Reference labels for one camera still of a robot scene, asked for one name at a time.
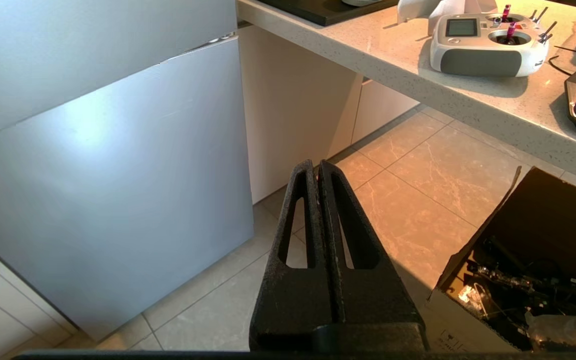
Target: tile floor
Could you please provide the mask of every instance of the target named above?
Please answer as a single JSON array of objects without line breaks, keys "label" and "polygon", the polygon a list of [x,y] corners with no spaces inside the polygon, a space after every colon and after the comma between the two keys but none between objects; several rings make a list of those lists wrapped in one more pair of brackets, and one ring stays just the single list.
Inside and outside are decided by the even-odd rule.
[{"label": "tile floor", "polygon": [[[411,297],[422,304],[450,255],[470,239],[518,166],[576,176],[423,105],[332,159],[347,176]],[[69,349],[248,350],[248,327],[285,189],[254,206],[254,237],[97,344]],[[297,213],[288,264],[306,267]]]}]

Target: silver refrigerator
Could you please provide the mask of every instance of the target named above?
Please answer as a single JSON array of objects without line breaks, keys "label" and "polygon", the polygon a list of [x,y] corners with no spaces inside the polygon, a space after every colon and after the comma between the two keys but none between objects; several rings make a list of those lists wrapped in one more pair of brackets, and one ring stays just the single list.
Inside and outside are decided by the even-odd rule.
[{"label": "silver refrigerator", "polygon": [[0,259],[101,339],[251,238],[235,0],[0,0]]}]

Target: box flap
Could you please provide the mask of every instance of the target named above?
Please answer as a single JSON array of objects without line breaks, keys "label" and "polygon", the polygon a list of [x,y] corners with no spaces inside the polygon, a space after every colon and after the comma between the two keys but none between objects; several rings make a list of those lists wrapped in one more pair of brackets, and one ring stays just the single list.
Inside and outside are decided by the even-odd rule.
[{"label": "box flap", "polygon": [[457,271],[457,269],[460,268],[462,262],[464,262],[464,259],[467,258],[468,254],[471,252],[471,249],[473,248],[477,239],[480,238],[480,235],[482,235],[484,230],[486,230],[486,227],[488,226],[488,224],[492,221],[494,216],[499,212],[499,210],[504,205],[506,200],[508,200],[508,197],[510,196],[510,194],[512,194],[513,189],[517,185],[517,181],[519,180],[521,172],[522,172],[522,167],[518,166],[517,170],[514,173],[514,178],[512,179],[512,183],[510,184],[510,188],[508,189],[508,191],[506,191],[505,195],[503,196],[503,198],[501,199],[499,204],[494,208],[494,210],[490,213],[490,215],[488,215],[486,221],[484,221],[482,226],[480,226],[478,228],[477,232],[475,232],[475,234],[470,238],[468,243],[465,244],[461,248],[461,250],[459,250],[459,252],[455,253],[455,255],[450,256],[450,259],[448,259],[448,264],[443,269],[441,276],[439,276],[439,280],[437,280],[437,283],[434,286],[435,288],[441,287],[441,285],[443,285],[446,282],[446,280],[448,280],[448,278],[451,277],[451,274],[453,274],[455,271]]}]

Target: plastic bag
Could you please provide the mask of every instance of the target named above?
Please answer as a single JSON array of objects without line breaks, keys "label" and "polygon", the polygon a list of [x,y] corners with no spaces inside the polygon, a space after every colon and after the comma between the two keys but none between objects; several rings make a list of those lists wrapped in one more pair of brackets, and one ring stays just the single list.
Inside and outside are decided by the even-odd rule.
[{"label": "plastic bag", "polygon": [[540,315],[526,312],[528,337],[536,353],[542,351],[576,352],[576,316]]}]

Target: countertop edge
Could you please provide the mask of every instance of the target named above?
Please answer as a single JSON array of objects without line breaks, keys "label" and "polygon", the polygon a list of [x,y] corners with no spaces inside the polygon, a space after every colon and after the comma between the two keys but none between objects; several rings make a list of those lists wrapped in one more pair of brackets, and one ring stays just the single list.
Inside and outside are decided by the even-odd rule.
[{"label": "countertop edge", "polygon": [[[292,14],[274,8],[270,11],[276,14],[270,14],[268,10],[259,9],[246,2],[237,2],[237,13],[241,19],[576,175],[575,138],[505,112],[396,64],[304,28],[299,23],[284,19],[293,18]],[[459,113],[456,112],[454,104],[462,105]],[[479,114],[487,113],[497,121],[480,121]]]}]

